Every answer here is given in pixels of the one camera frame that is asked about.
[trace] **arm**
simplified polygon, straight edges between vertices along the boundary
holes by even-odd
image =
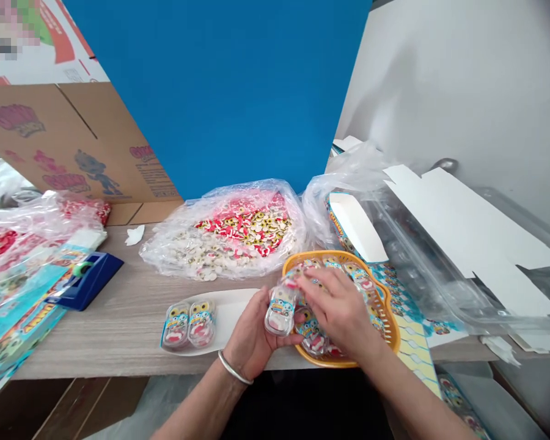
[[[249,301],[223,351],[229,365],[248,380],[263,372],[273,351],[303,339],[297,334],[281,338],[267,332],[263,319],[268,306],[269,292],[263,287]],[[152,440],[219,438],[246,386],[215,360]]]
[[[358,362],[416,438],[476,438],[463,421],[391,351],[370,324],[362,295],[343,272],[308,269],[306,275],[317,278],[326,287],[323,291],[305,277],[299,280],[318,322],[340,349]]]
[[[152,440],[219,438],[246,386],[215,360]]]

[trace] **hand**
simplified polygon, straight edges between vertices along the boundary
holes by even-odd
[[[306,296],[318,322],[332,341],[356,362],[379,355],[387,348],[381,334],[369,320],[362,294],[339,269],[307,269],[306,276],[317,278],[326,289],[303,276],[300,289]]]
[[[266,287],[253,295],[222,352],[230,366],[248,380],[253,380],[263,372],[273,351],[286,345],[299,344],[304,338],[298,334],[277,337],[265,329],[264,320],[269,302]]]

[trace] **person's left hand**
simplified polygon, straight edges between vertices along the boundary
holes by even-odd
[[[263,372],[273,351],[286,345],[299,344],[304,339],[299,334],[278,337],[265,329],[269,302],[266,287],[253,295],[222,352],[230,366],[248,380],[253,380]]]

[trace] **tape roll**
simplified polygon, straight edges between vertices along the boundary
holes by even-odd
[[[77,278],[82,278],[83,275],[86,274],[87,270],[93,265],[94,263],[92,262],[82,262],[82,263],[76,264],[73,267],[73,271],[71,273],[73,274],[73,276]]]

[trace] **clear plastic tray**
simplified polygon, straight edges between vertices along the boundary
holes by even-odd
[[[550,230],[493,189],[477,193],[550,247]],[[381,237],[399,280],[428,319],[460,320],[471,334],[550,334],[550,316],[508,312],[479,279],[465,279],[407,208],[389,191],[356,195]],[[550,268],[524,270],[550,298]]]

